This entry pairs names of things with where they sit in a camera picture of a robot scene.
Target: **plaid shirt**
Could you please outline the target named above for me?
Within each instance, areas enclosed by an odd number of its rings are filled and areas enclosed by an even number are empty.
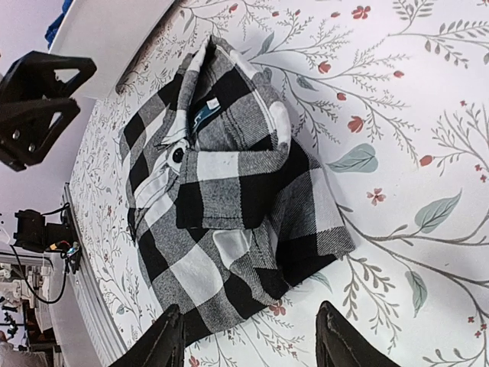
[[[226,330],[354,249],[319,162],[277,92],[211,37],[121,137],[128,221],[187,342]]]

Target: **shirt label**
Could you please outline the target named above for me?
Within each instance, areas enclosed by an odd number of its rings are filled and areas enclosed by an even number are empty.
[[[199,125],[205,121],[210,116],[214,115],[218,110],[221,109],[221,105],[217,98],[207,101],[206,105],[196,114],[193,119],[193,130],[192,133],[195,134]]]

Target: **floral tablecloth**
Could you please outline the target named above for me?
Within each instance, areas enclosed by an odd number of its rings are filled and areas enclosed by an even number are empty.
[[[314,319],[328,299],[401,366],[489,365],[488,3],[179,3],[119,94],[97,103],[71,180],[83,241],[127,345],[161,310],[127,230],[119,136],[212,32],[289,101],[293,133],[326,166],[358,249],[189,347],[186,364],[314,366]]]

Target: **blue fabric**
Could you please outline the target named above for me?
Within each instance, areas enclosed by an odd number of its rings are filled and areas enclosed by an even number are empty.
[[[47,45],[48,49],[51,48],[51,44],[53,44],[54,38],[56,37],[56,34],[58,33],[58,30],[61,27],[61,23],[63,23],[64,17],[66,16],[68,9],[70,9],[72,2],[73,0],[64,0],[63,13],[47,29],[44,38],[46,38],[46,41],[48,43]]]

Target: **shirt button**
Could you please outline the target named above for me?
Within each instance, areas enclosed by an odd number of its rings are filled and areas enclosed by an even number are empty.
[[[183,149],[178,148],[173,152],[173,162],[182,163],[183,161]]]

